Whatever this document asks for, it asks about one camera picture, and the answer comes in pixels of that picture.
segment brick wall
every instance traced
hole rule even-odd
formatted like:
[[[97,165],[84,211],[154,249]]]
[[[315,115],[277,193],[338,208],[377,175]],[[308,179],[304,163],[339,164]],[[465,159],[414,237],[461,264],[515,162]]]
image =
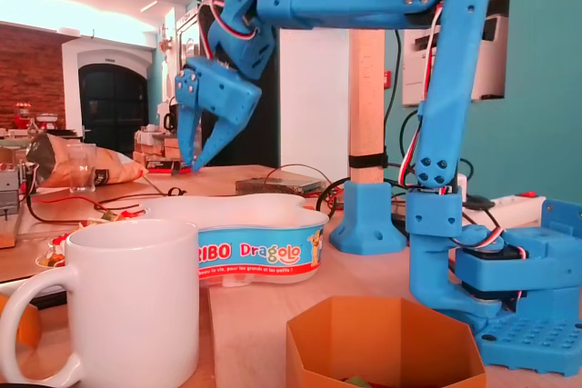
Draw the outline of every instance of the brick wall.
[[[31,116],[57,113],[65,127],[61,45],[73,37],[0,25],[0,127],[13,127],[14,105],[28,102]]]

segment bottle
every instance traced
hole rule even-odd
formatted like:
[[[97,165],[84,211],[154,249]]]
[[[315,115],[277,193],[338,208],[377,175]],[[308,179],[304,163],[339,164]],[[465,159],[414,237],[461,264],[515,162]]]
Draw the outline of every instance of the bottle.
[[[26,133],[28,134],[28,138],[30,139],[35,138],[40,133],[40,130],[38,129],[38,126],[35,123],[34,117],[30,119],[30,124],[28,125]]]

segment robotic arm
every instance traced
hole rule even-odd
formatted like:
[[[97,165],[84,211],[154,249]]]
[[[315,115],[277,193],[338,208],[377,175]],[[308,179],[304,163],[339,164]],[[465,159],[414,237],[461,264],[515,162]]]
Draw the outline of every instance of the robotic arm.
[[[180,148],[193,162],[203,111],[218,121],[194,171],[245,129],[261,95],[250,81],[260,77],[275,49],[274,28],[429,28],[441,15],[438,57],[418,110],[421,127],[401,169],[404,181],[417,143],[417,185],[406,196],[410,290],[426,306],[469,323],[486,363],[575,374],[582,362],[579,207],[546,205],[540,229],[490,233],[483,226],[462,225],[455,180],[487,3],[206,0],[216,19],[207,41],[202,38],[207,58],[189,58],[176,78]],[[449,280],[452,249],[460,249],[455,273],[461,284]]]
[[[209,0],[216,20],[208,33],[208,52],[211,58],[218,56],[227,65],[208,62],[203,57],[189,58],[184,72],[176,78],[176,100],[181,105],[178,138],[183,157],[193,160],[194,135],[202,111],[215,114],[218,122],[194,163],[195,171],[246,127],[260,97],[260,90],[247,80],[260,77],[273,53],[274,27],[428,28],[440,1],[225,0],[222,4]],[[217,14],[220,6],[222,12]],[[482,28],[484,21],[484,16],[481,20],[478,17],[485,13],[484,8],[474,14],[478,39],[472,47],[476,52],[482,32],[478,28]],[[233,99],[243,102],[233,105]]]

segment table surface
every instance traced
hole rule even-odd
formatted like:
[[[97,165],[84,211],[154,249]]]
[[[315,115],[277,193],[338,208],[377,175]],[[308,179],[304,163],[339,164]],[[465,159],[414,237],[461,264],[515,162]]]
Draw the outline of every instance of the table surface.
[[[195,195],[233,195],[235,182],[250,177],[266,176],[269,168],[260,165],[243,165],[232,167],[208,167],[196,176],[183,174],[169,176],[150,174],[146,179],[129,184],[109,185],[97,188],[90,194],[95,200],[104,200],[126,194],[155,193],[154,184],[163,192],[173,186]],[[57,198],[68,195],[68,189],[42,194],[43,198]],[[111,203],[110,206],[135,204],[137,201],[124,200]],[[46,220],[96,218],[100,213],[83,200],[70,200],[58,204],[35,204],[35,213]],[[43,224],[36,221],[28,211],[24,211],[18,230],[16,247],[0,249],[0,283],[27,277],[43,272],[44,267],[35,263],[35,259],[47,248],[47,238],[76,229],[71,224]],[[18,358],[24,374],[32,379],[45,378],[56,373],[70,354],[70,342],[66,306],[44,309],[40,312],[43,323],[43,336],[38,348],[31,351],[18,347]],[[212,325],[208,306],[208,291],[200,289],[200,357],[196,373],[183,385],[183,388],[215,388],[214,348]]]
[[[235,181],[265,176],[269,169],[258,166],[212,167],[197,175],[149,175],[162,191],[180,186],[188,194],[232,195]],[[97,189],[96,200],[124,194],[152,193],[145,180]],[[67,194],[47,194],[57,197]],[[131,204],[127,201],[117,205]],[[56,208],[35,206],[45,219],[97,217],[99,213],[84,201],[67,201]],[[338,225],[342,214],[326,226],[326,233]],[[71,225],[40,224],[26,211],[15,248],[0,250],[0,282],[43,271],[35,258],[46,249],[46,237],[73,230]],[[195,375],[183,386],[272,387],[284,386],[286,321],[311,305],[334,294],[397,295],[413,300],[408,291],[408,252],[379,256],[341,254],[326,243],[323,263],[317,274],[300,284],[254,284],[242,288],[214,287],[200,291],[200,361]],[[233,316],[232,308],[237,309]],[[19,347],[19,360],[28,377],[55,373],[70,353],[66,306],[41,311],[44,333],[39,347],[30,351]],[[574,388],[582,386],[582,376],[564,378],[554,374],[510,372],[487,367],[487,388]]]

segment black door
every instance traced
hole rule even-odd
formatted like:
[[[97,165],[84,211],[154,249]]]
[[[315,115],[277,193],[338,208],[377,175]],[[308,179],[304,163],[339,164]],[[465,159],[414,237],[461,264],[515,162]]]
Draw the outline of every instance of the black door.
[[[119,65],[79,69],[85,142],[131,155],[134,133],[147,124],[147,81]]]
[[[201,11],[203,28],[208,28],[213,21],[212,13],[208,8]],[[209,165],[243,165],[261,164],[268,167],[280,165],[279,145],[279,70],[277,53],[271,55],[266,64],[263,75],[253,84],[263,90],[255,111],[246,126],[235,139],[225,147]],[[216,117],[210,113],[202,114],[202,144],[206,143],[212,133]]]

